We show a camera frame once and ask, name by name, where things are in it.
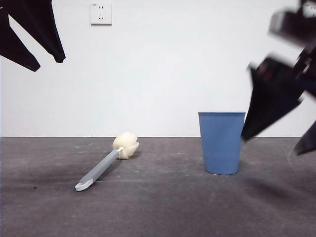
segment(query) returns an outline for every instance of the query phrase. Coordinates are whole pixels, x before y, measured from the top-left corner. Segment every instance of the concrete floor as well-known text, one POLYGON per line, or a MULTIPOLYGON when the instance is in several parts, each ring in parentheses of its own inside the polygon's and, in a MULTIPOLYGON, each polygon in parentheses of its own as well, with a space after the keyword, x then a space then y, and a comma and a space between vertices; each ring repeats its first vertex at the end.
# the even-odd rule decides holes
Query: concrete floor
POLYGON ((140 138, 83 192, 112 138, 1 139, 3 237, 315 237, 316 157, 256 138, 239 172, 203 170, 199 138, 140 138))

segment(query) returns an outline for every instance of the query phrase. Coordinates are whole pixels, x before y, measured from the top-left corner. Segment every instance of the wall socket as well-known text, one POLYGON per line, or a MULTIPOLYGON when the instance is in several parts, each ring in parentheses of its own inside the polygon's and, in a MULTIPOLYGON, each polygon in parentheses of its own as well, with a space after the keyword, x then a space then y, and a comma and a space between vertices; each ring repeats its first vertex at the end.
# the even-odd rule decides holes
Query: wall socket
POLYGON ((312 1, 307 1, 303 5, 303 15, 307 18, 316 17, 316 3, 312 1))
POLYGON ((93 3, 90 6, 91 25, 112 24, 112 4, 110 2, 93 3))

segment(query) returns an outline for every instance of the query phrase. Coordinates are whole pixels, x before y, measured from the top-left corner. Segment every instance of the white wall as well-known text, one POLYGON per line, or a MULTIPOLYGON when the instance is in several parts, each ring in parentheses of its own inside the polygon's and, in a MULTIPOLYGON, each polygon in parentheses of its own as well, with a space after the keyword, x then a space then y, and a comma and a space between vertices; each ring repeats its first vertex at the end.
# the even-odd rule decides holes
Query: white wall
MULTIPOLYGON (((1 131, 17 136, 199 136, 198 111, 246 111, 246 67, 301 48, 267 35, 296 0, 113 0, 113 26, 89 24, 91 0, 53 0, 62 64, 14 20, 41 64, 1 61, 1 131)), ((262 136, 300 136, 316 118, 306 98, 262 136)))

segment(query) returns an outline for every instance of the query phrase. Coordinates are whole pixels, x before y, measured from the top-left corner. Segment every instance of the gray plastic handle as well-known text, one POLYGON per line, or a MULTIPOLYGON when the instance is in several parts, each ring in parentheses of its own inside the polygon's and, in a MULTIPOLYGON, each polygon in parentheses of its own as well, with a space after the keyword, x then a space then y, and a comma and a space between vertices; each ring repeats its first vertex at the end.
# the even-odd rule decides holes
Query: gray plastic handle
POLYGON ((101 160, 92 170, 89 171, 89 173, 80 179, 79 183, 85 183, 91 179, 95 182, 117 158, 119 158, 119 152, 116 150, 111 151, 111 153, 101 160))

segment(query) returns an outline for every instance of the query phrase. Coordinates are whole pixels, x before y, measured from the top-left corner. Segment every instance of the ribbed plastic bin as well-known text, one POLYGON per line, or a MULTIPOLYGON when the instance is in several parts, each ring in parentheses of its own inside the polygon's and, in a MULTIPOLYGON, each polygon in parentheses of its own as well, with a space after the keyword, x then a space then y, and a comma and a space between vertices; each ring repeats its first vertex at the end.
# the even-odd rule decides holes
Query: ribbed plastic bin
POLYGON ((245 112, 199 112, 198 116, 205 170, 237 173, 245 112))

